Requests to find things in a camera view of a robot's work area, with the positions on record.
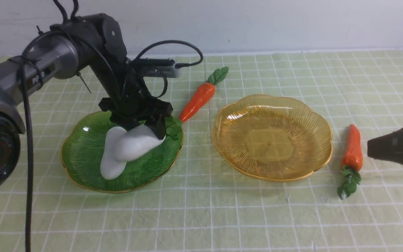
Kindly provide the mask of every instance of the glass plate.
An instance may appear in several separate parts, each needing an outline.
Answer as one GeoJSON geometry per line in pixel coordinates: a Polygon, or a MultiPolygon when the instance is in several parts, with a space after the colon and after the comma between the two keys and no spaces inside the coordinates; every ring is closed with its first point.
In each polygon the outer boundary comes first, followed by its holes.
{"type": "Polygon", "coordinates": [[[163,176],[177,160],[183,131],[177,118],[166,120],[165,141],[139,159],[128,162],[123,173],[113,180],[100,174],[107,131],[116,126],[110,121],[111,112],[96,112],[77,123],[65,140],[61,161],[68,177],[78,186],[101,193],[126,193],[163,176]]]}
{"type": "Polygon", "coordinates": [[[253,94],[227,105],[216,118],[212,139],[235,169],[275,182],[307,177],[332,156],[327,121],[289,97],[253,94]]]}

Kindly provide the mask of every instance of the wire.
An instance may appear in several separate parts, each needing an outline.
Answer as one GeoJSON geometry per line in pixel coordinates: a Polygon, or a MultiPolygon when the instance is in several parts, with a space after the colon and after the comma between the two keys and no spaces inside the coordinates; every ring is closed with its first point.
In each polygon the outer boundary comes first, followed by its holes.
{"type": "Polygon", "coordinates": [[[99,56],[99,58],[101,58],[101,59],[104,61],[104,63],[105,63],[105,65],[107,66],[107,68],[108,68],[108,70],[109,70],[111,76],[112,76],[113,79],[114,79],[114,83],[115,83],[115,85],[116,85],[116,87],[117,87],[116,91],[117,91],[117,94],[118,94],[118,98],[120,99],[120,86],[119,86],[119,83],[118,83],[118,81],[117,81],[116,75],[115,75],[115,73],[114,73],[114,71],[113,71],[113,68],[112,68],[112,67],[110,66],[110,64],[107,62],[107,59],[102,55],[102,53],[101,53],[97,48],[95,48],[93,45],[91,45],[90,43],[88,43],[88,41],[86,41],[86,40],[80,38],[79,36],[75,36],[75,35],[71,35],[71,37],[74,38],[74,39],[76,39],[76,40],[78,40],[78,41],[80,41],[80,42],[82,42],[82,43],[84,43],[86,46],[88,46],[89,48],[91,48],[91,50],[93,50],[93,51],[99,56]]]}
{"type": "Polygon", "coordinates": [[[29,95],[27,93],[26,73],[24,66],[27,64],[27,53],[40,41],[52,35],[62,34],[60,31],[49,31],[39,35],[32,40],[21,53],[22,63],[18,70],[21,82],[21,94],[23,96],[24,113],[26,115],[26,131],[27,131],[27,199],[26,199],[26,226],[25,226],[25,247],[26,252],[30,252],[30,230],[32,223],[32,197],[34,187],[34,140],[32,135],[32,119],[30,114],[29,95]]]}
{"type": "Polygon", "coordinates": [[[156,43],[151,44],[150,46],[147,46],[146,48],[144,48],[144,50],[142,50],[138,56],[136,56],[135,60],[140,59],[147,51],[149,51],[150,49],[159,46],[159,45],[164,45],[164,44],[182,44],[185,46],[189,46],[190,48],[194,49],[198,55],[200,56],[200,59],[198,60],[198,62],[193,62],[193,63],[177,63],[175,64],[175,68],[182,68],[182,67],[192,67],[193,65],[197,65],[200,64],[201,62],[203,62],[203,53],[200,51],[200,49],[197,48],[197,46],[186,42],[186,41],[181,41],[181,40],[163,40],[163,41],[159,41],[156,43]]]}
{"type": "Polygon", "coordinates": [[[60,13],[62,14],[63,17],[63,24],[68,21],[68,14],[66,13],[66,10],[63,8],[63,6],[59,3],[58,0],[53,0],[57,8],[59,8],[60,13]]]}
{"type": "Polygon", "coordinates": [[[76,20],[77,10],[79,10],[79,1],[78,0],[72,0],[72,2],[74,3],[74,7],[72,9],[70,19],[71,19],[71,21],[75,21],[76,20]]]}

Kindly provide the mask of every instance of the yellow plate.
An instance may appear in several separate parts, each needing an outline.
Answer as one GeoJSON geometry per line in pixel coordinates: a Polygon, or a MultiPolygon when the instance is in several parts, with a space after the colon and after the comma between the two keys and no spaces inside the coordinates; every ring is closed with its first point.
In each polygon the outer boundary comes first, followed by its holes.
{"type": "Polygon", "coordinates": [[[289,97],[253,94],[227,105],[215,120],[212,139],[232,167],[275,182],[307,177],[332,156],[327,121],[289,97]]]}

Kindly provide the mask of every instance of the grid pattern cloth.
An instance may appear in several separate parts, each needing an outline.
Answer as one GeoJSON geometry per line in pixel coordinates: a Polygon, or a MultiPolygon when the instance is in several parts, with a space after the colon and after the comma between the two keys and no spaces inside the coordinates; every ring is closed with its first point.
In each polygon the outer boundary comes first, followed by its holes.
{"type": "MultiPolygon", "coordinates": [[[[178,58],[178,62],[197,58],[178,58]]],[[[123,195],[84,190],[67,179],[62,142],[107,97],[94,74],[51,80],[30,98],[35,181],[35,252],[268,251],[403,252],[403,166],[365,157],[357,192],[341,201],[347,126],[366,141],[403,127],[403,51],[343,51],[208,56],[169,80],[178,116],[217,68],[230,72],[213,99],[183,124],[185,142],[159,180],[123,195]],[[264,182],[235,171],[211,144],[219,110],[264,93],[301,100],[333,130],[334,154],[312,176],[264,182]]],[[[148,78],[154,95],[163,82],[148,78]]],[[[19,165],[0,187],[0,252],[24,251],[26,139],[19,165]]]]}

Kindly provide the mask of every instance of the toy carrot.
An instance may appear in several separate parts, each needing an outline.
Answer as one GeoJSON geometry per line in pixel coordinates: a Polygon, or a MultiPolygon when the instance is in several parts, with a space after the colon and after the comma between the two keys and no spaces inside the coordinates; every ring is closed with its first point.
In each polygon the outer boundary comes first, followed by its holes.
{"type": "Polygon", "coordinates": [[[224,80],[228,74],[229,68],[218,68],[211,74],[207,81],[198,86],[194,95],[184,107],[179,119],[182,123],[191,118],[198,110],[200,110],[214,96],[215,85],[224,80]]]}
{"type": "Polygon", "coordinates": [[[340,199],[343,200],[355,193],[357,185],[360,185],[361,181],[359,171],[363,166],[363,153],[360,143],[360,131],[354,124],[349,126],[346,150],[341,165],[345,181],[338,188],[337,193],[340,199]]]}

